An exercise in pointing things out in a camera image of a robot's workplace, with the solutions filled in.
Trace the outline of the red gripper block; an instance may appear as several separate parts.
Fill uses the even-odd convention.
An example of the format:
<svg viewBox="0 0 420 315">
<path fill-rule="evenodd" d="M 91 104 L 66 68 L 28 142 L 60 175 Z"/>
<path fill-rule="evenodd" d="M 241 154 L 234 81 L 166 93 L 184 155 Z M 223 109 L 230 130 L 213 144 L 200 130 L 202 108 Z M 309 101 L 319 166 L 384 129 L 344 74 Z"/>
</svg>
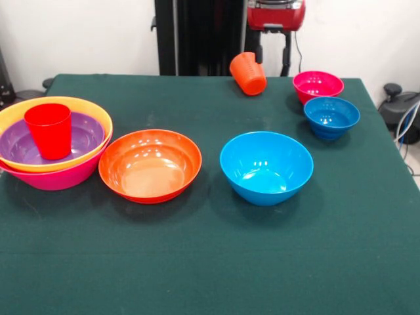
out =
<svg viewBox="0 0 420 315">
<path fill-rule="evenodd" d="M 282 66 L 291 64 L 291 32 L 299 30 L 305 18 L 306 3 L 296 1 L 248 1 L 247 23 L 255 32 L 255 60 L 263 63 L 261 32 L 280 32 L 285 36 L 282 54 Z"/>
</svg>

